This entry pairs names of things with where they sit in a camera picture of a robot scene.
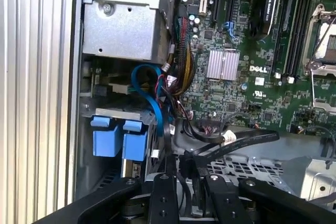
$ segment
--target silver heatsink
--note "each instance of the silver heatsink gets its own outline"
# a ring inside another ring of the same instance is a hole
[[[235,81],[239,63],[239,52],[235,49],[210,51],[206,77],[216,80]]]

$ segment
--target metal plate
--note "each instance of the metal plate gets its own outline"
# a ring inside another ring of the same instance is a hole
[[[209,173],[227,176],[236,186],[238,186],[240,180],[256,178],[294,194],[293,190],[280,178],[282,174],[281,162],[273,159],[226,155],[223,159],[211,162],[208,165],[208,171]]]

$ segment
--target sticker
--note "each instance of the sticker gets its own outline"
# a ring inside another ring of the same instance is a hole
[[[265,78],[262,77],[256,77],[256,80],[254,82],[254,85],[256,86],[263,86],[265,83]]]
[[[254,91],[254,93],[253,93],[253,96],[254,97],[266,97],[266,95],[262,92],[262,91]]]
[[[172,124],[170,124],[170,125],[169,125],[169,129],[170,129],[170,134],[171,134],[171,135],[175,135],[175,126],[172,125]]]
[[[177,78],[174,76],[167,76],[167,85],[168,87],[170,87],[173,83],[173,81],[175,81]]]

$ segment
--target metal bracket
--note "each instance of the metal bracket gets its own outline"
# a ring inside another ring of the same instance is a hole
[[[313,107],[324,109],[328,111],[330,114],[336,114],[336,107],[332,107],[328,103],[319,102],[318,99],[315,98],[315,88],[314,88],[314,76],[327,76],[328,74],[332,74],[336,77],[336,66],[332,65],[324,65],[316,70],[311,70],[311,86],[312,86],[312,94],[313,94]]]
[[[308,26],[308,32],[306,35],[306,44],[302,56],[302,65],[303,69],[305,69],[304,75],[308,76],[309,73],[311,74],[313,107],[318,109],[324,109],[325,111],[331,114],[336,114],[336,107],[332,107],[328,103],[319,102],[318,99],[315,98],[315,88],[314,88],[314,76],[327,76],[328,74],[332,74],[336,77],[336,67],[333,65],[324,65],[321,62],[314,61],[314,55],[308,58],[308,51],[310,46],[309,41],[311,40],[314,25],[319,21],[325,20],[326,17],[330,17],[331,14],[333,14],[333,12],[326,12],[326,9],[322,4],[317,5],[316,9],[314,10],[312,14],[312,19],[310,20]]]

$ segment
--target white label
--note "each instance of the white label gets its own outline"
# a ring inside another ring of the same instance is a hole
[[[175,135],[175,126],[172,125],[172,124],[170,124],[170,125],[169,125],[169,129],[170,129],[170,134],[171,134],[171,135]]]
[[[271,13],[271,4],[272,4],[272,0],[268,0],[267,12],[266,12],[266,21],[269,20],[269,15]]]
[[[173,81],[175,81],[177,78],[174,76],[167,76],[167,85],[168,87],[170,87],[173,83]]]
[[[99,84],[99,80],[100,80],[100,77],[99,77],[99,74],[97,74],[95,76],[95,85],[98,85]]]
[[[253,95],[255,97],[266,97],[266,95],[262,91],[254,91]]]
[[[254,85],[256,86],[263,86],[265,83],[265,78],[262,77],[256,77],[256,80],[254,82]]]
[[[251,72],[259,72],[259,73],[267,73],[266,67],[250,66],[250,71]]]

